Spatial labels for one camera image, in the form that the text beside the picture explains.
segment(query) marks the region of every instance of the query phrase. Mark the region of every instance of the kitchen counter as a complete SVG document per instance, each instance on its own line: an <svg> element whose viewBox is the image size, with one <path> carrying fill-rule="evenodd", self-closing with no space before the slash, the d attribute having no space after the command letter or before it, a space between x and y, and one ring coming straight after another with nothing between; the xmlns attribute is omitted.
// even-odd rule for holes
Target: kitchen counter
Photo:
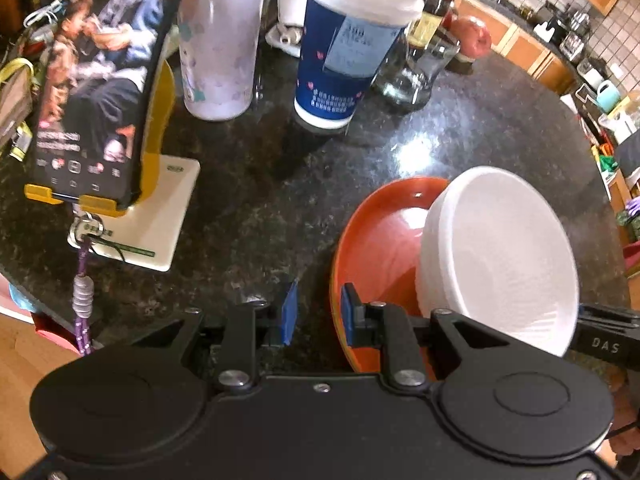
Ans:
<svg viewBox="0 0 640 480"><path fill-rule="evenodd" d="M370 93L346 137L322 138L288 123L296 60L265 46L260 65L264 96L236 120L206 123L176 102L163 152L196 158L202 172L174 262L163 273L90 258L99 344L188 306L216 314L269 299L280 282L299 278L293 345L273 351L265 366L345 370L327 296L351 214L391 180L451 179L481 164L521 175L553 206L574 249L581 300L628 306L618 232L588 143L557 96L509 61L492 53L472 75L442 74L426 108L408 116ZM70 328L72 213L25 199L27 181L27 167L0 160L0 272Z"/></svg>
<svg viewBox="0 0 640 480"><path fill-rule="evenodd" d="M515 23L518 27L524 30L527 34L534 37L536 41L543 45L545 48L548 48L553 54L559 57L562 60L564 65L571 70L574 74L574 77L578 81L582 81L582 77L578 74L576 67L567 59L567 57L560 51L560 49L555 46L553 43L549 43L548 41L543 40L533 31L533 25L531 25L527 20L525 20L518 13L513 12L510 8L497 3L495 0L477 0L482 4L485 4L487 7L491 7L493 10L497 10L501 15L505 18L508 18L513 23Z"/></svg>

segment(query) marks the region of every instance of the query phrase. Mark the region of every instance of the black circular cover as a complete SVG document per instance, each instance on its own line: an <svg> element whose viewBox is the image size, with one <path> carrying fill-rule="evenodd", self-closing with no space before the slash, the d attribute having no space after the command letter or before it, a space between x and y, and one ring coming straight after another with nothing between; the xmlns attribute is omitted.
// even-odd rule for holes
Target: black circular cover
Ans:
<svg viewBox="0 0 640 480"><path fill-rule="evenodd" d="M440 406L459 431L516 460L570 456L602 437L613 407L596 375L551 355L528 363L505 350L473 352L442 385Z"/></svg>
<svg viewBox="0 0 640 480"><path fill-rule="evenodd" d="M161 349L112 346L53 371L31 396L43 441L76 460L117 463L184 433L205 383Z"/></svg>

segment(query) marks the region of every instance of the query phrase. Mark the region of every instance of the blue paper cup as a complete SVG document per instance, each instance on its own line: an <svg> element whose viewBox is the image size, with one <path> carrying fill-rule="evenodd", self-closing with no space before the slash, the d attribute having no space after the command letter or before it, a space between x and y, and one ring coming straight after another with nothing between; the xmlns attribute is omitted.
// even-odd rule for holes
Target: blue paper cup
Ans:
<svg viewBox="0 0 640 480"><path fill-rule="evenodd" d="M307 0L294 109L306 123L335 130L358 102L422 0Z"/></svg>

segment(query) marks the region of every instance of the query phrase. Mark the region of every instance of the bowl rim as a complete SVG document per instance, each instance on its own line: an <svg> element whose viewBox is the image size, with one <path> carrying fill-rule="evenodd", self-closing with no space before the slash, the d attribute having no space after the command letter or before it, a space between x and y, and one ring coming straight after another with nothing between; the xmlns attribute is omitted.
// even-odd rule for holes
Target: bowl rim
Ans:
<svg viewBox="0 0 640 480"><path fill-rule="evenodd" d="M561 251L566 254L568 257L568 263L572 268L571 277L572 277L572 310L570 313L573 321L573 329L571 333L567 333L566 336L562 338L562 344L559 345L559 337L556 333L554 338L552 339L552 344L549 345L549 348L545 348L546 351L551 352L557 356L562 356L568 350L569 345L571 344L571 340L573 338L573 334L575 332L575 325L578 319L578 303L580 298L580 289L578 284L578 273L577 268L575 266L575 258L574 252L571 248L571 244L569 242L569 238L562 227L562 222L556 215L556 212L549 205L546 199L540 194L540 192L534 188L529 182L524 180L522 177L517 176L514 173L511 173L507 170L502 170L501 168L494 168L491 166L478 166L476 168L471 168L470 170L465 171L460 174L459 177L454 179L447 187L446 195L444 196L444 200L442 203L442 209L440 211L440 217L438 222L438 252L440 253L440 269L443 277L443 281L448 283L445 286L444 293L447 297L447 301L449 304L454 304L460 314L464 316L471 317L469 314L468 307L465 304L465 301L462 296L462 292L460 291L460 286L458 285L458 278L455 271L454 259L453 259L453 219L456 213L456 209L458 208L458 204L460 203L460 197L464 190L476 179L486 176L488 174L493 174L501 177L506 177L510 180L514 180L518 182L523 189L526 189L532 196L535 196L539 199L539 203L541 206L544 206L548 212L551 214L551 218L556 221L553 222L553 229L558 233L558 243L562 244Z"/></svg>

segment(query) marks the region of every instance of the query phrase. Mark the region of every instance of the video on phone screen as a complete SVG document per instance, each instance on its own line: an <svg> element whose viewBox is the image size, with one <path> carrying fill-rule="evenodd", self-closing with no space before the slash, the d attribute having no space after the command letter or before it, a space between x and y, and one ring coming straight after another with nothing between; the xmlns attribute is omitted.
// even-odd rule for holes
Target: video on phone screen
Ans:
<svg viewBox="0 0 640 480"><path fill-rule="evenodd" d="M167 0L70 0L50 54L36 149L54 192L126 193Z"/></svg>

